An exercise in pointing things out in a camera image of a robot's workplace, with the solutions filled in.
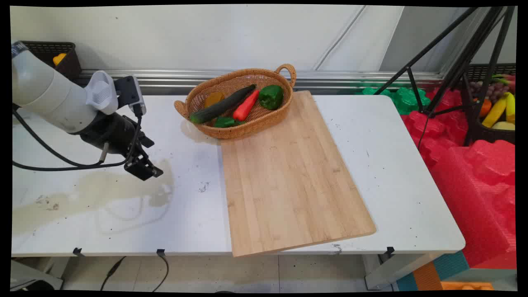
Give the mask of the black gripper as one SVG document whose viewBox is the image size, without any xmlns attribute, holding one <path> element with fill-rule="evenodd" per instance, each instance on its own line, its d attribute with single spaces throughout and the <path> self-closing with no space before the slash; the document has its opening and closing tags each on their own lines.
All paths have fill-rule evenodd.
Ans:
<svg viewBox="0 0 528 297">
<path fill-rule="evenodd" d="M 80 132 L 83 141 L 103 150 L 108 143 L 108 153 L 126 158 L 132 147 L 132 141 L 138 122 L 118 113 L 106 115 L 98 112 L 95 119 Z M 160 177 L 162 169 L 153 165 L 148 154 L 140 150 L 141 157 L 134 157 L 124 164 L 124 169 L 142 181 L 151 177 Z"/>
</svg>

